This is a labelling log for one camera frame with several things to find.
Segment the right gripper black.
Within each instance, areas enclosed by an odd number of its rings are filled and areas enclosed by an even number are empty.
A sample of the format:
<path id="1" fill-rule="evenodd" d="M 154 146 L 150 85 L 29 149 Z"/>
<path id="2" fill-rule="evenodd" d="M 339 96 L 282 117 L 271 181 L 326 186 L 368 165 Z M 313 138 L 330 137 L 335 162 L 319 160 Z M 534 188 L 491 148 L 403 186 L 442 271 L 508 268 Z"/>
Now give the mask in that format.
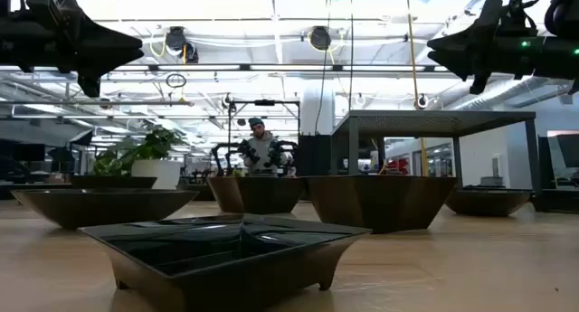
<path id="1" fill-rule="evenodd" d="M 427 45 L 433 50 L 464 50 L 468 46 L 484 43 L 495 34 L 502 8 L 502 0 L 485 0 L 479 17 L 471 26 L 461 32 L 432 39 Z M 484 62 L 464 53 L 430 51 L 427 56 L 462 81 L 472 76 L 474 80 L 469 93 L 481 94 L 491 71 L 512 74 L 517 79 L 533 75 L 544 42 L 544 36 L 495 38 L 491 45 L 491 70 Z"/>

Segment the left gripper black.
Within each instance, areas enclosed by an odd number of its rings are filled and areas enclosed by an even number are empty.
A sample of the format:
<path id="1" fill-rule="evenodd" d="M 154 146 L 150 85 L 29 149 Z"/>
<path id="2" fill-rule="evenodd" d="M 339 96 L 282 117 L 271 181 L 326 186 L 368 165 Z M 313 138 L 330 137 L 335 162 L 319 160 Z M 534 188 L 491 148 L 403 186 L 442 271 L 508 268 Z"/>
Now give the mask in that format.
<path id="1" fill-rule="evenodd" d="M 36 67 L 55 67 L 59 72 L 78 72 L 77 82 L 89 98 L 100 96 L 100 78 L 119 66 L 141 58 L 142 41 L 111 30 L 91 20 L 75 5 L 62 6 L 62 23 L 55 29 L 43 27 L 32 17 L 26 18 L 30 44 L 26 51 L 26 71 Z M 79 60 L 80 48 L 131 49 L 103 52 Z"/>

